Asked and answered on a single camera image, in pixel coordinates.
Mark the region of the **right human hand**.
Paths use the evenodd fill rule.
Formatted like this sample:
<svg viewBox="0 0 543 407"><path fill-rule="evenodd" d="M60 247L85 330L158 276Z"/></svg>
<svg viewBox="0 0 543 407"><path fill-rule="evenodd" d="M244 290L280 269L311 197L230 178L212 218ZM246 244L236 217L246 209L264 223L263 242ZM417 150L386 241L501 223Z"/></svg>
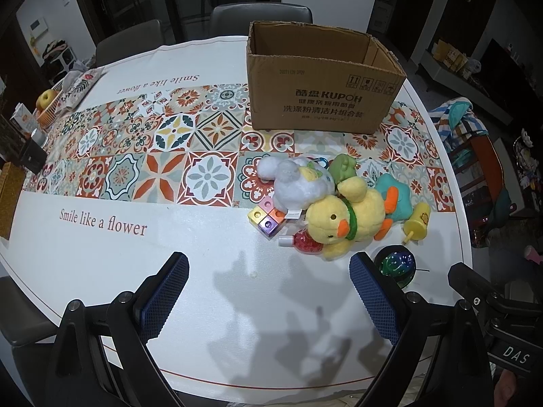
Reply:
<svg viewBox="0 0 543 407"><path fill-rule="evenodd" d="M495 407L528 406L526 380L516 377L512 371L504 369L498 377L493 398Z"/></svg>

